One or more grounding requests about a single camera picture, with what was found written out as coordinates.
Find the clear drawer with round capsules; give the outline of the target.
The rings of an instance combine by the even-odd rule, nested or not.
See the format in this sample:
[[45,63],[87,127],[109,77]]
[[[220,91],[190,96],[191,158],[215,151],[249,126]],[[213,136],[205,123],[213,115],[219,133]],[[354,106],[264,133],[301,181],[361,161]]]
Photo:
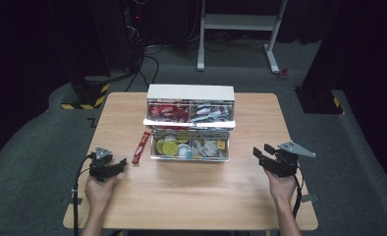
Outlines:
[[[193,158],[192,152],[189,151],[186,157],[165,157],[155,154],[154,150],[154,137],[157,135],[167,135],[174,133],[188,133],[190,136],[189,145],[191,145],[191,140],[195,138],[218,138],[227,141],[228,145],[228,158],[227,159],[201,159],[201,158]],[[214,131],[172,131],[172,130],[156,130],[152,133],[151,138],[151,151],[150,157],[155,159],[168,159],[168,160],[189,160],[189,161],[227,161],[229,159],[229,140],[230,134],[228,132],[214,132]]]

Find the white metal stand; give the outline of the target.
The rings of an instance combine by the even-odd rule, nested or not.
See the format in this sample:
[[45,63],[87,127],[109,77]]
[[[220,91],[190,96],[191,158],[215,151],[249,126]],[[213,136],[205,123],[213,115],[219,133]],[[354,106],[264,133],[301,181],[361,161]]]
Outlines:
[[200,12],[199,44],[197,52],[196,68],[203,71],[204,61],[204,37],[206,30],[254,30],[270,31],[270,40],[263,45],[271,72],[279,74],[281,70],[276,62],[273,47],[281,26],[288,0],[281,0],[278,13],[273,16],[259,15],[233,15],[233,14],[209,14],[206,12],[206,0],[202,0]]

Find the group of silver round capsules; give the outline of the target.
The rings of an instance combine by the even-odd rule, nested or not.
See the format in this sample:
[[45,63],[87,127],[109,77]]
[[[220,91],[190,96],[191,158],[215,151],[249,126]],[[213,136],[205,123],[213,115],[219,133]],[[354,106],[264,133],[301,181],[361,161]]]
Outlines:
[[195,138],[191,140],[193,158],[227,159],[227,141],[218,138]]

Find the black stand base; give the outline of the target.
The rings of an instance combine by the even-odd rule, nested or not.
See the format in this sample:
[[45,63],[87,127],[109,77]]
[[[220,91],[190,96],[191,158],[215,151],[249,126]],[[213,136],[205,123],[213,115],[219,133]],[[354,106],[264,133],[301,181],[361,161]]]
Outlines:
[[342,114],[343,109],[338,98],[331,92],[316,92],[311,89],[295,87],[295,93],[304,113]]

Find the pile of silver sachets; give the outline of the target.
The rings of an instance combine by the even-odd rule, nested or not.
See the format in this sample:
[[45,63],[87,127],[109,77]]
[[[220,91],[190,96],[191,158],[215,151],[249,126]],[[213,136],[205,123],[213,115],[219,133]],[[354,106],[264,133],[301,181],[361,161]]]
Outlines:
[[192,108],[190,121],[193,123],[227,122],[233,120],[231,105],[203,103]]

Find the clear drawer with sachets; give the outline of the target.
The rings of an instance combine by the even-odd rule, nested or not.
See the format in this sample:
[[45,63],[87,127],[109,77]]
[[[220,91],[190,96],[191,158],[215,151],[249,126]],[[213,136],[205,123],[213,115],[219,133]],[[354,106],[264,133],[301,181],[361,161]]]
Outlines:
[[[190,121],[192,108],[194,106],[211,103],[211,104],[222,104],[222,105],[231,105],[233,107],[233,120],[227,122],[209,122],[209,123],[193,123]],[[175,104],[179,106],[187,106],[189,109],[189,121],[184,123],[176,122],[156,122],[151,121],[147,118],[148,107],[153,104]],[[201,100],[201,99],[149,99],[147,101],[146,115],[143,120],[143,124],[152,129],[225,129],[231,130],[236,127],[236,122],[234,119],[234,100]]]

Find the group of green round capsules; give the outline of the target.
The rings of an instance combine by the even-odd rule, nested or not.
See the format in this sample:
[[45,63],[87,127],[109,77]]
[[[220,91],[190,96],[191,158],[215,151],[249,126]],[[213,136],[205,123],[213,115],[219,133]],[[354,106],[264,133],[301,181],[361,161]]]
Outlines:
[[191,150],[188,133],[157,135],[154,137],[156,155],[165,157],[186,157]]

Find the pile of red sachets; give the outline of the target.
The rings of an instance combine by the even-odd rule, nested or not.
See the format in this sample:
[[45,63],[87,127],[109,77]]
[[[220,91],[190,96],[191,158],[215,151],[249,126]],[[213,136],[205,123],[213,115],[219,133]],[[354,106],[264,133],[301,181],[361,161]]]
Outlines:
[[148,107],[147,118],[156,122],[184,123],[189,121],[187,106],[175,104],[153,104]]

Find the red stick sachet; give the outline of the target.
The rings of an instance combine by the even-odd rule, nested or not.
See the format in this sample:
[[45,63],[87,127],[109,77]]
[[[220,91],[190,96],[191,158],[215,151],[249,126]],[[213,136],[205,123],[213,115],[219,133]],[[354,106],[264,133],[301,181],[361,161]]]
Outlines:
[[136,148],[136,151],[134,153],[133,159],[132,159],[132,164],[138,164],[140,157],[143,153],[143,150],[146,146],[146,143],[150,137],[151,133],[150,132],[144,132],[141,136],[141,139],[138,143],[138,147]]

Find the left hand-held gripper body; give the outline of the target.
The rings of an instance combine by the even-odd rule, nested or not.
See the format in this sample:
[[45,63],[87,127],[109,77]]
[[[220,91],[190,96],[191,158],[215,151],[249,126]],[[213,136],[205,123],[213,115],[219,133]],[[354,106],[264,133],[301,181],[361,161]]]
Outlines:
[[116,175],[114,166],[110,166],[113,154],[110,149],[96,147],[90,154],[91,164],[89,165],[89,175],[99,182],[105,182]]

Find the white drawer organizer case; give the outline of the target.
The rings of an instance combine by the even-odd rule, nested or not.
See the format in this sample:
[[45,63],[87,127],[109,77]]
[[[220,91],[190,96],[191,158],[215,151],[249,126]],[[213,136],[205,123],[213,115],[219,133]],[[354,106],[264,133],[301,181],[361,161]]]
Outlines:
[[151,85],[146,96],[149,99],[201,99],[201,100],[234,100],[234,88],[230,86],[205,85]]

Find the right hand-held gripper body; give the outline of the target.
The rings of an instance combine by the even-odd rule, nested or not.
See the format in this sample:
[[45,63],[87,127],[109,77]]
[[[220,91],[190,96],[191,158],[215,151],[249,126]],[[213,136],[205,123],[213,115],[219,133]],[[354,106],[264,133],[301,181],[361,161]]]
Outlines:
[[275,158],[265,155],[259,165],[277,177],[289,177],[297,173],[299,156],[316,157],[316,154],[293,141],[280,144],[275,148]]

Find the yellow-black striped stand base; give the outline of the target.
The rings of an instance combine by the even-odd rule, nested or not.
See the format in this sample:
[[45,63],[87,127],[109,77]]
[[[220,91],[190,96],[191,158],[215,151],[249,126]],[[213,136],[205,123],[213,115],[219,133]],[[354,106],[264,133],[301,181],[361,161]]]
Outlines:
[[72,80],[71,86],[78,99],[62,102],[61,107],[66,110],[99,108],[110,87],[108,83],[89,83],[85,78]]

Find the person's left hand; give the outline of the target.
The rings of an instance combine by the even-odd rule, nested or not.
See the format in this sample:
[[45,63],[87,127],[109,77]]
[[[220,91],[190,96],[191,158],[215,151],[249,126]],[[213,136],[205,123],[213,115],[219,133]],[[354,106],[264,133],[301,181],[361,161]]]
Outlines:
[[93,208],[106,208],[115,185],[117,177],[111,177],[105,182],[97,181],[94,177],[89,176],[85,185],[85,193]]

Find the person's right hand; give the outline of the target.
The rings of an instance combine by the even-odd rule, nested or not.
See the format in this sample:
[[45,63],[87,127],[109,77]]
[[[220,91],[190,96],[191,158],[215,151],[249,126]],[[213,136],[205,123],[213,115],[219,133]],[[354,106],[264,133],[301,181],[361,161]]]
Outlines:
[[270,194],[276,206],[291,205],[292,197],[297,189],[297,183],[293,176],[277,177],[273,173],[265,170],[269,180]]

